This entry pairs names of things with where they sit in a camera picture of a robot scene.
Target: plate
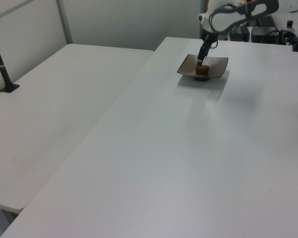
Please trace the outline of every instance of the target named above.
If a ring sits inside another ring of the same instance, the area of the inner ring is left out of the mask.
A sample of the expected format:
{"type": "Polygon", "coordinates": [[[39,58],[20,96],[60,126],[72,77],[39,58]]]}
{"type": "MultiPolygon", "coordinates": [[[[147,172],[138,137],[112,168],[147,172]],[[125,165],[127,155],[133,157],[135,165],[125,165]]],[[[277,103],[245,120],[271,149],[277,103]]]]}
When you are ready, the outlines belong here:
{"type": "Polygon", "coordinates": [[[195,72],[197,63],[198,56],[187,55],[177,72],[183,75],[192,76],[199,81],[206,81],[211,78],[220,78],[226,70],[228,58],[205,57],[203,64],[208,65],[210,67],[210,71],[209,74],[203,75],[195,72]]]}

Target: bottle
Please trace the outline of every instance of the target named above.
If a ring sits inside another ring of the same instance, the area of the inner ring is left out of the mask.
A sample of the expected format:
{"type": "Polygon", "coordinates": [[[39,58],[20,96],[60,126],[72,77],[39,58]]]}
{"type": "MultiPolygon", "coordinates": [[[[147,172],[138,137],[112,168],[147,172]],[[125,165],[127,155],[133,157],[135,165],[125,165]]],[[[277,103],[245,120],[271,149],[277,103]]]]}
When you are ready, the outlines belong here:
{"type": "Polygon", "coordinates": [[[287,21],[287,26],[282,27],[282,31],[289,31],[295,33],[296,30],[293,28],[293,21],[287,21]]]}

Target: white robot link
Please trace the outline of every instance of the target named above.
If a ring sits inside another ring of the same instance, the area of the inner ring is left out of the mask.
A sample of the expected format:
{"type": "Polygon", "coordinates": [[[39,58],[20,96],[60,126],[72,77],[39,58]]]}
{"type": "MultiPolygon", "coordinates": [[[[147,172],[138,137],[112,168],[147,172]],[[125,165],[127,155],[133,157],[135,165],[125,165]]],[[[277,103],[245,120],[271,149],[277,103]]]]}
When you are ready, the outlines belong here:
{"type": "Polygon", "coordinates": [[[227,35],[240,24],[259,17],[296,10],[298,0],[253,0],[246,3],[210,0],[205,17],[199,15],[204,43],[198,55],[198,65],[202,65],[212,43],[217,43],[219,35],[227,35]]]}

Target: small red object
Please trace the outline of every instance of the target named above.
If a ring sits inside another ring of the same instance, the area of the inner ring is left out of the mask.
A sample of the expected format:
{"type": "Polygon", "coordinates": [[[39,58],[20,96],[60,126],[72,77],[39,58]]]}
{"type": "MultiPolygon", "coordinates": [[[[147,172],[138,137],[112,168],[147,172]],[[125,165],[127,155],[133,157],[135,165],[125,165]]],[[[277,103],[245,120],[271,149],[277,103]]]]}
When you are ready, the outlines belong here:
{"type": "Polygon", "coordinates": [[[208,65],[197,65],[195,67],[195,72],[197,74],[208,74],[210,71],[210,67],[208,65]]]}

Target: electronic device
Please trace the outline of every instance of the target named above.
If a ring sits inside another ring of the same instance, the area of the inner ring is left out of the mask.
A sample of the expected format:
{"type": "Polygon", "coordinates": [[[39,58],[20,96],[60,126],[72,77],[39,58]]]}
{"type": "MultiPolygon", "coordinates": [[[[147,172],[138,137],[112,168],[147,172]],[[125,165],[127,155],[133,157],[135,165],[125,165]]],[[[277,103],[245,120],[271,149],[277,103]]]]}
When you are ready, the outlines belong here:
{"type": "Polygon", "coordinates": [[[253,26],[252,42],[262,44],[277,44],[278,31],[275,27],[253,26]]]}
{"type": "Polygon", "coordinates": [[[232,30],[229,33],[229,38],[231,41],[249,41],[249,30],[246,26],[246,24],[241,25],[240,27],[237,27],[236,29],[232,30]]]}

